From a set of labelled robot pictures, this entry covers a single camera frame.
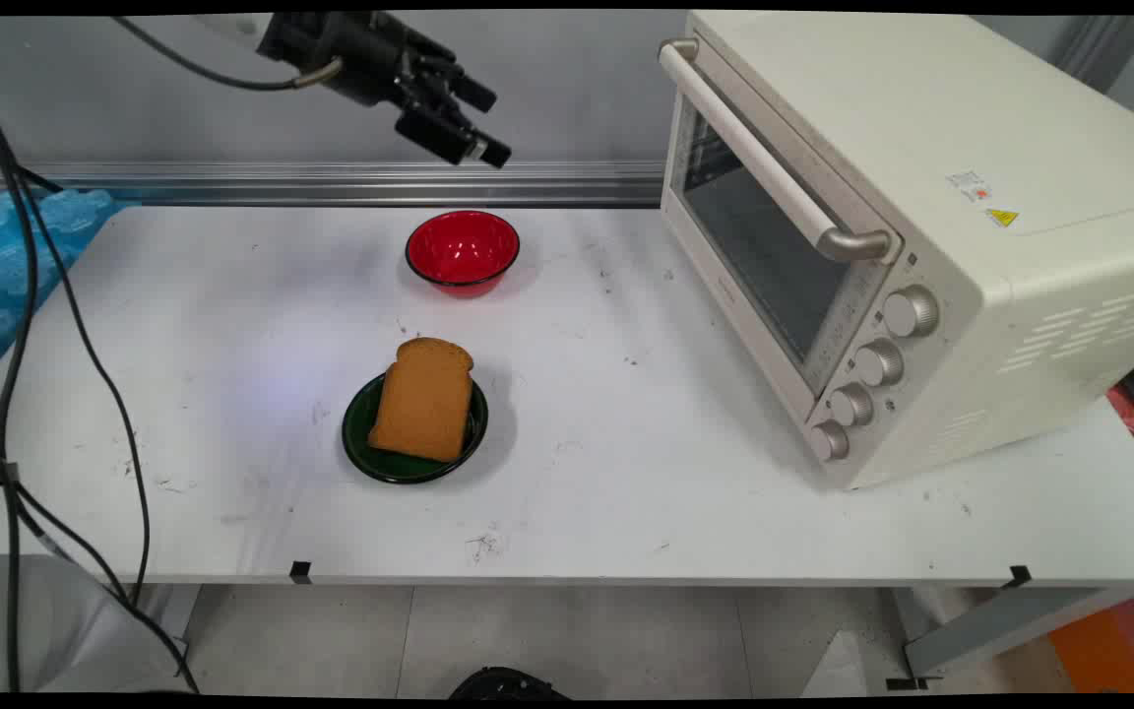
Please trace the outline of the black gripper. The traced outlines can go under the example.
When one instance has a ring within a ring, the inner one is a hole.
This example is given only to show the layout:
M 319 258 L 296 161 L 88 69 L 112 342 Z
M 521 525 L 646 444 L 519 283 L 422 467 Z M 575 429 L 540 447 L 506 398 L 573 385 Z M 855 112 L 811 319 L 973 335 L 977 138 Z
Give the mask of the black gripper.
M 428 54 L 429 37 L 390 12 L 274 12 L 257 53 L 284 60 L 302 75 L 341 60 L 341 71 L 321 85 L 361 105 L 399 107 L 396 133 L 449 164 L 481 161 L 500 169 L 513 157 L 508 144 L 479 130 L 455 103 L 489 112 L 496 92 L 454 59 Z M 397 81 L 411 64 L 418 85 L 441 100 L 404 102 Z

